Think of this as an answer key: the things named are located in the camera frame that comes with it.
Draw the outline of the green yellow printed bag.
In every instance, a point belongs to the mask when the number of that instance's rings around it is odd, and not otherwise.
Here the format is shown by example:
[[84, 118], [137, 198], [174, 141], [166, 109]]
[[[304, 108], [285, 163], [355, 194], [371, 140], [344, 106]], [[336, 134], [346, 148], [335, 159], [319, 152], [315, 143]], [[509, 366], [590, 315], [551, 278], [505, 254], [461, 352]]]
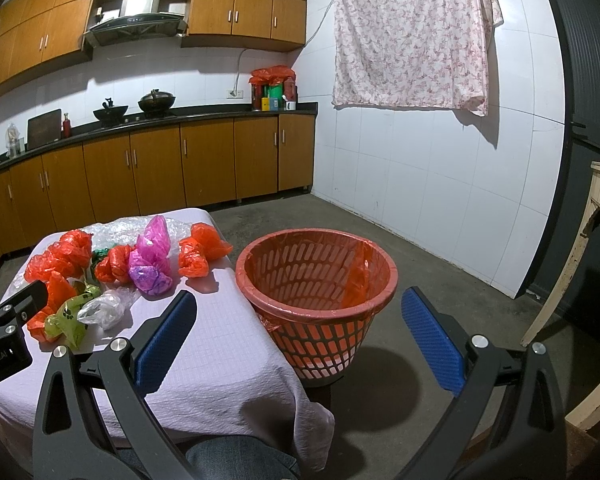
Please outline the green yellow printed bag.
[[71, 350], [78, 350], [87, 331], [86, 325], [78, 320], [79, 310], [101, 293], [98, 286], [87, 284], [82, 294], [66, 300], [55, 314], [45, 319], [43, 332], [45, 339], [52, 342], [63, 336], [65, 344], [68, 344]]

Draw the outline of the clear plastic bag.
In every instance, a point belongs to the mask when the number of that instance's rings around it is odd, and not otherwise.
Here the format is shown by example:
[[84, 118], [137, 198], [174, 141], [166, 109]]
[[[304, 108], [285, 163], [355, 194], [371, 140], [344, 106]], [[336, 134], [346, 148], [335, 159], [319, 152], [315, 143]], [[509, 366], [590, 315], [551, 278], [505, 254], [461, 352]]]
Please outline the clear plastic bag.
[[85, 325], [97, 325], [102, 330], [111, 330], [140, 298], [135, 287], [120, 286], [106, 289], [100, 296], [88, 300], [79, 310], [76, 318]]

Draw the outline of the large red plastic bag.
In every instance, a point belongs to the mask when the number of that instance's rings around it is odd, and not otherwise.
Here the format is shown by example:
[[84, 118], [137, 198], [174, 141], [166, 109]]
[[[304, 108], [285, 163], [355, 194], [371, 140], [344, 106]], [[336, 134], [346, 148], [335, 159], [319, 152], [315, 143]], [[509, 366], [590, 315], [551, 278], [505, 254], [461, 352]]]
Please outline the large red plastic bag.
[[46, 286], [46, 306], [27, 322], [30, 335], [45, 344], [57, 336], [46, 334], [45, 321], [78, 293], [69, 278], [80, 278], [91, 261], [92, 236], [82, 230], [71, 230], [48, 246], [41, 255], [34, 255], [24, 270], [28, 284], [41, 281]]

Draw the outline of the magenta plastic bag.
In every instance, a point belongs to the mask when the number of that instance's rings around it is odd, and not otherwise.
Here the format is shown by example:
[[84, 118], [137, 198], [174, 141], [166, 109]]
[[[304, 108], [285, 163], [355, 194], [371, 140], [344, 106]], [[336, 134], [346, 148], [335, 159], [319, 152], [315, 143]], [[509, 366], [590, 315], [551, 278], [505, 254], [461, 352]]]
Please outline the magenta plastic bag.
[[137, 237], [129, 258], [129, 277], [144, 295], [160, 296], [172, 287], [170, 249], [166, 219], [158, 214]]

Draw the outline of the large bubble wrap sheet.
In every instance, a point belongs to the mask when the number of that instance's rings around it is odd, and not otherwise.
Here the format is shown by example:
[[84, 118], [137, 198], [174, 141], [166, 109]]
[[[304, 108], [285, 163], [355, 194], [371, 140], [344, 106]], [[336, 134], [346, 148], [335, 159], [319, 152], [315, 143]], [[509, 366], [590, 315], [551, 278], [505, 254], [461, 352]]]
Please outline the large bubble wrap sheet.
[[[101, 250], [117, 245], [134, 245], [137, 237], [143, 234], [152, 216], [124, 217], [107, 223], [94, 223], [84, 226], [82, 231], [91, 234], [92, 249]], [[190, 222], [166, 217], [166, 228], [171, 241], [171, 252], [178, 247], [178, 241], [190, 234]]]

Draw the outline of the small red bag ball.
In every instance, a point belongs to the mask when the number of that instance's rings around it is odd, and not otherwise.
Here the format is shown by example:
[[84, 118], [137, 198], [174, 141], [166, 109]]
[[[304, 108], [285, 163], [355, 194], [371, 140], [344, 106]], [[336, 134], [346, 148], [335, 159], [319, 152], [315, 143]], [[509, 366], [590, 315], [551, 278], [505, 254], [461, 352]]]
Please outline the small red bag ball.
[[95, 266], [94, 277], [96, 280], [110, 284], [129, 284], [131, 281], [129, 261], [133, 249], [134, 247], [129, 245], [117, 245], [110, 248], [106, 257]]

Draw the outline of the shiny green plastic bag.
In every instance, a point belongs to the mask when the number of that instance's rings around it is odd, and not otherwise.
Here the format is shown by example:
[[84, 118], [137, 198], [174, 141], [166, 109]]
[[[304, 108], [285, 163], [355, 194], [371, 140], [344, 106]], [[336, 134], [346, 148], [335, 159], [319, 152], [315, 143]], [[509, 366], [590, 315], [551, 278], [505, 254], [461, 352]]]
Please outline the shiny green plastic bag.
[[108, 256], [109, 248], [94, 249], [91, 256], [91, 270], [95, 272], [96, 266]]

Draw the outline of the red plastic trash basket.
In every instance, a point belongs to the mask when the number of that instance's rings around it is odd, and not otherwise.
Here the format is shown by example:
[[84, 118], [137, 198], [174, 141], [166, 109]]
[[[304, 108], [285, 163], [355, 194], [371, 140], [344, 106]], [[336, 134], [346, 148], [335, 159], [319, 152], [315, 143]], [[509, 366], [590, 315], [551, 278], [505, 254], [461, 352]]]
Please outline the red plastic trash basket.
[[238, 288], [303, 385], [336, 382], [396, 293], [396, 264], [379, 245], [330, 229], [290, 229], [250, 243]]

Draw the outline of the lower wooden kitchen cabinets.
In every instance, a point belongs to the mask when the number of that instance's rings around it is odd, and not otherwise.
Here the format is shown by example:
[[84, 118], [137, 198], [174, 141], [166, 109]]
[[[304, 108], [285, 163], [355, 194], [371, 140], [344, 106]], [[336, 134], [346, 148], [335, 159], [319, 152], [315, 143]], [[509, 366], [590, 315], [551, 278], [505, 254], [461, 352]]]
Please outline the lower wooden kitchen cabinets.
[[53, 232], [313, 184], [316, 116], [215, 114], [68, 139], [0, 169], [0, 260]]

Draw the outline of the wooden kitchen cabinets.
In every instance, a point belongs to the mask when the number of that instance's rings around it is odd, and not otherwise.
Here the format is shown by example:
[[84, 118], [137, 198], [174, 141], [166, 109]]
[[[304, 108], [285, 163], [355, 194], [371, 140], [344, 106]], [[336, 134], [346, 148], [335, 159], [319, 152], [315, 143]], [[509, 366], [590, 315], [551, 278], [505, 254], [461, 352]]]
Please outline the wooden kitchen cabinets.
[[53, 232], [313, 184], [316, 116], [215, 114], [68, 139], [0, 169], [0, 260]]
[[306, 43], [306, 0], [6, 0], [0, 96], [97, 48], [170, 37], [182, 47], [288, 52]]

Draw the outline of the upper wooden kitchen cabinets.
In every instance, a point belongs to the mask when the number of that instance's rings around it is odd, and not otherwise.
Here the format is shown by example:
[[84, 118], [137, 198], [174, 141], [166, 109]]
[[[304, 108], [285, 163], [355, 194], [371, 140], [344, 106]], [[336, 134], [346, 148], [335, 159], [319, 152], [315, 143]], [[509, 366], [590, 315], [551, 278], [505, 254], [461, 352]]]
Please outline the upper wooden kitchen cabinets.
[[0, 96], [97, 48], [170, 37], [182, 47], [288, 52], [306, 43], [306, 0], [6, 0]]

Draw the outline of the lilac quilted tablecloth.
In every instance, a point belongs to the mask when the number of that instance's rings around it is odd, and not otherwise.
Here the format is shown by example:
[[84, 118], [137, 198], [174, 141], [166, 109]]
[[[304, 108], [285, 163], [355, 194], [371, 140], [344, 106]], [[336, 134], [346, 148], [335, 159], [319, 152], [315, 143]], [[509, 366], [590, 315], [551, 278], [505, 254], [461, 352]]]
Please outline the lilac quilted tablecloth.
[[[193, 223], [214, 225], [207, 211], [164, 212], [172, 240], [173, 292], [163, 298], [137, 298], [109, 332], [90, 326], [80, 352], [102, 350], [114, 337], [131, 338], [148, 318], [162, 313], [181, 289], [197, 303], [197, 319], [155, 393], [151, 411], [174, 441], [213, 436], [253, 436], [293, 455], [303, 470], [324, 469], [335, 417], [311, 402], [251, 304], [237, 287], [230, 260], [212, 264], [203, 280], [178, 276], [178, 242]], [[31, 470], [32, 436], [38, 395], [54, 344], [42, 347], [24, 329], [32, 364], [0, 382], [0, 425], [7, 448]]]

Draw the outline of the blue jeans leg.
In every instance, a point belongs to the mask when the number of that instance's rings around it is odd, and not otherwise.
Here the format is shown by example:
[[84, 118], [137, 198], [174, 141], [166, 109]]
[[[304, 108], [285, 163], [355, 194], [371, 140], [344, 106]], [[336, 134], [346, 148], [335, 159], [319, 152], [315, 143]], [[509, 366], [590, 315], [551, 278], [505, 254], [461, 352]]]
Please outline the blue jeans leg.
[[300, 479], [298, 460], [251, 436], [215, 436], [178, 446], [188, 469], [170, 479]]

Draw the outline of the glass jar on counter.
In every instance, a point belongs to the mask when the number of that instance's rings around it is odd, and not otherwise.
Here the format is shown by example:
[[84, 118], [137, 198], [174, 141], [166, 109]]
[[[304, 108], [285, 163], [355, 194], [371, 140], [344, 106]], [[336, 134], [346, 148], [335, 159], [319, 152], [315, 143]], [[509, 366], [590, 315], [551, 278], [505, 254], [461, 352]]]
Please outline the glass jar on counter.
[[23, 138], [14, 124], [10, 124], [6, 130], [6, 146], [8, 158], [17, 157], [23, 151]]

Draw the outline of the dark cutting board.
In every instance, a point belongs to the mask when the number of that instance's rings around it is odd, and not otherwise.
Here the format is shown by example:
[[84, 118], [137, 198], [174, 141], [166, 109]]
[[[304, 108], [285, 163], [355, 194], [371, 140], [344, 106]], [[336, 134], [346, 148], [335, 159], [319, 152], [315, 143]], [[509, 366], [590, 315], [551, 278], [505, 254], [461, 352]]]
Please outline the dark cutting board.
[[26, 149], [32, 151], [58, 141], [61, 138], [61, 123], [60, 108], [30, 118], [27, 123]]

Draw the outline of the black countertop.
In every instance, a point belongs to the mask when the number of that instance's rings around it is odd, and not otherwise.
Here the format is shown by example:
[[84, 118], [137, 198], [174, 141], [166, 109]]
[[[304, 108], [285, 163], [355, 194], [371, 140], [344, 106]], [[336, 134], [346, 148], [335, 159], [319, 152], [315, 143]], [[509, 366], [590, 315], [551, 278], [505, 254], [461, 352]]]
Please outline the black countertop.
[[144, 114], [129, 114], [124, 116], [120, 125], [103, 127], [98, 122], [90, 122], [76, 127], [68, 138], [44, 144], [33, 150], [27, 150], [13, 159], [0, 156], [0, 173], [33, 157], [68, 148], [74, 144], [105, 139], [108, 136], [120, 136], [120, 134], [140, 130], [186, 124], [186, 122], [201, 122], [202, 120], [256, 118], [289, 114], [316, 116], [318, 114], [318, 103], [304, 102], [298, 103], [295, 110], [265, 110], [264, 112], [254, 110], [249, 103], [240, 103], [174, 107], [169, 114], [159, 118], [146, 118]]

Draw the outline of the red bottle on counter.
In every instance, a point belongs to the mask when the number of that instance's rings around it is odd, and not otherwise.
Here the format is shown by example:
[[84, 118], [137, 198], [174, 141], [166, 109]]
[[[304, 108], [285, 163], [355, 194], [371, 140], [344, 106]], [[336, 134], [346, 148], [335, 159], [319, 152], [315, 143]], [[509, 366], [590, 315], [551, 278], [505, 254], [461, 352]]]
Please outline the red bottle on counter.
[[65, 113], [61, 124], [61, 137], [63, 139], [67, 139], [69, 136], [71, 136], [71, 122], [69, 119], [69, 114]]

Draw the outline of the black lidded pot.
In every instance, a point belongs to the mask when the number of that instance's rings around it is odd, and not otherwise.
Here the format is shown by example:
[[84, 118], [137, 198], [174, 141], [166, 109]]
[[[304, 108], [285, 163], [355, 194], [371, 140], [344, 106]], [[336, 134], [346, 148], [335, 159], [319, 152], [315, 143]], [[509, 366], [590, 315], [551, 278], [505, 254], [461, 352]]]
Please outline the black lidded pot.
[[175, 96], [171, 92], [152, 89], [137, 104], [146, 116], [163, 116], [172, 108], [174, 102]]

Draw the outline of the red bag over condiments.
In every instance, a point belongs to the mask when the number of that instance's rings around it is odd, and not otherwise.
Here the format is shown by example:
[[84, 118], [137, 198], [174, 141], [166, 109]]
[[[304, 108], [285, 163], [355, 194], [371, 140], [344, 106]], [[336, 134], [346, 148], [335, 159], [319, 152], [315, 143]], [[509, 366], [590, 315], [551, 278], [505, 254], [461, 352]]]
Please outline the red bag over condiments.
[[275, 87], [283, 84], [287, 79], [296, 80], [294, 70], [286, 65], [275, 65], [253, 70], [249, 78], [249, 83], [253, 86]]

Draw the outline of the range hood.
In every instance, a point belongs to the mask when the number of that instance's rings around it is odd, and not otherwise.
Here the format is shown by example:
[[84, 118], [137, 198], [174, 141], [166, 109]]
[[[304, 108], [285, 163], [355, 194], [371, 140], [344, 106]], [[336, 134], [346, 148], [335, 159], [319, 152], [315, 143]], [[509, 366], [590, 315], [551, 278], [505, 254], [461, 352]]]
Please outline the range hood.
[[181, 37], [190, 0], [93, 0], [84, 32], [91, 48], [124, 42]]

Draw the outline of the pink floral hanging cloth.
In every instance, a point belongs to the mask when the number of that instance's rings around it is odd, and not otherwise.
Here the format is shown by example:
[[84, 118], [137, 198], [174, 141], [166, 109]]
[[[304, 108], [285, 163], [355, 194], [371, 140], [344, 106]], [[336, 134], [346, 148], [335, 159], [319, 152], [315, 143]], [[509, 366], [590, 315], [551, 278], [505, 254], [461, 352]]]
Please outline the pink floral hanging cloth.
[[334, 0], [336, 107], [489, 111], [498, 0]]

